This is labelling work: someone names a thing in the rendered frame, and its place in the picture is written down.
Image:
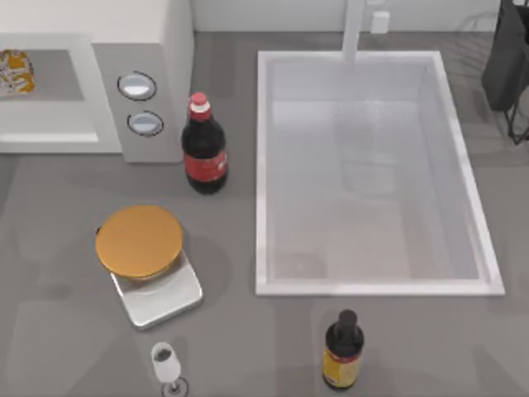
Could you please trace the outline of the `dark bottle with yellow label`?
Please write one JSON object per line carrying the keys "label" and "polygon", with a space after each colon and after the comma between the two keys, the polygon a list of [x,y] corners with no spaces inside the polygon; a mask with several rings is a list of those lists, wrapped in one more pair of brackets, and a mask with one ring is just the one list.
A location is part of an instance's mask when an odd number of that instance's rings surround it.
{"label": "dark bottle with yellow label", "polygon": [[334,390],[348,390],[357,381],[365,335],[351,309],[341,310],[326,330],[322,378]]}

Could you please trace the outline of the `tall white tap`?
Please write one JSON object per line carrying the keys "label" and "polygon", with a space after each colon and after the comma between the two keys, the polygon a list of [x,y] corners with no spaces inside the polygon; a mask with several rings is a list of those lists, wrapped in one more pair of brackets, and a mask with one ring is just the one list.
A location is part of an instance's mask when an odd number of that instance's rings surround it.
{"label": "tall white tap", "polygon": [[347,62],[354,62],[365,10],[365,0],[346,0],[341,54]]}

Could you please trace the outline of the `dark red-capped soda bottle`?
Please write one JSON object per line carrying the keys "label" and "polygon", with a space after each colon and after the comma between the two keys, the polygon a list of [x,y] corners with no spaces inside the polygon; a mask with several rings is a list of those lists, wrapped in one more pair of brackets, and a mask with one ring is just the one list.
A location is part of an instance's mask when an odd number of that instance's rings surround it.
{"label": "dark red-capped soda bottle", "polygon": [[191,187],[204,195],[219,192],[228,176],[226,136],[205,93],[193,93],[189,99],[181,146],[184,171]]}

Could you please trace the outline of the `clear wine glass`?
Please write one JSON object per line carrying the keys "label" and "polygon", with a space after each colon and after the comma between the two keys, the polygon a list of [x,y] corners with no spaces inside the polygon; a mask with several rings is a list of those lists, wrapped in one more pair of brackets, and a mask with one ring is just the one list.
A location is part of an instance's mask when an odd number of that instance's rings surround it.
{"label": "clear wine glass", "polygon": [[150,352],[153,371],[161,384],[161,397],[188,397],[188,382],[182,377],[182,366],[167,342],[157,342]]}

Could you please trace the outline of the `white sink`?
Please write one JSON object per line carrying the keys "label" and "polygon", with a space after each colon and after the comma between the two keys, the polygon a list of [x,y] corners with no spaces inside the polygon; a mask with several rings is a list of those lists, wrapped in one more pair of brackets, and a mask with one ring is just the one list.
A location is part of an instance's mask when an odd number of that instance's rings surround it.
{"label": "white sink", "polygon": [[502,296],[437,51],[261,51],[255,292]]}

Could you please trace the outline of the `silver scale with orange plate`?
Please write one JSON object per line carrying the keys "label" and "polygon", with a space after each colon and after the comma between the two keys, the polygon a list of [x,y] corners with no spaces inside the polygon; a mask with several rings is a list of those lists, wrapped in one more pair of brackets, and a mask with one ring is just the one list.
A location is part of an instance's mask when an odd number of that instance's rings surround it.
{"label": "silver scale with orange plate", "polygon": [[203,287],[184,250],[181,222],[167,208],[141,204],[114,212],[96,230],[94,249],[138,330],[203,301]]}

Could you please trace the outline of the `silver microwave knob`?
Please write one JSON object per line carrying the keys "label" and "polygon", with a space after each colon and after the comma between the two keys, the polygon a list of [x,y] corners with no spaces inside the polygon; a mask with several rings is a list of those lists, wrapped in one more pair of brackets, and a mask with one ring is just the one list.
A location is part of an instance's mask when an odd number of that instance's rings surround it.
{"label": "silver microwave knob", "polygon": [[119,92],[132,101],[146,101],[157,92],[156,82],[148,75],[135,71],[117,79]]}
{"label": "silver microwave knob", "polygon": [[139,136],[155,136],[164,129],[163,119],[149,111],[129,115],[126,124],[130,131]]}

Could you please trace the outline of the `pale microwave oven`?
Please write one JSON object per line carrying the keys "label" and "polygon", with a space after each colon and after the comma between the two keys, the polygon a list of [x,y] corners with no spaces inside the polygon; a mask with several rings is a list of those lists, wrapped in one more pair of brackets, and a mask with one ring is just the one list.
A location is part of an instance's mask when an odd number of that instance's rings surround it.
{"label": "pale microwave oven", "polygon": [[[0,98],[0,154],[120,154],[130,163],[178,163],[193,68],[189,0],[0,0],[0,51],[26,52],[32,93]],[[157,86],[125,98],[120,76]],[[155,136],[126,120],[154,112]]]}

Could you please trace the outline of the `yellow and white packet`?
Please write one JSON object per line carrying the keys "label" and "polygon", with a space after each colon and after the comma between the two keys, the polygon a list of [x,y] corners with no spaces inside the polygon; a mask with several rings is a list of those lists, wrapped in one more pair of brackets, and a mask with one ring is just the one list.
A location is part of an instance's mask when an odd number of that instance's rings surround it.
{"label": "yellow and white packet", "polygon": [[36,86],[32,63],[21,50],[0,51],[0,98],[32,93]]}

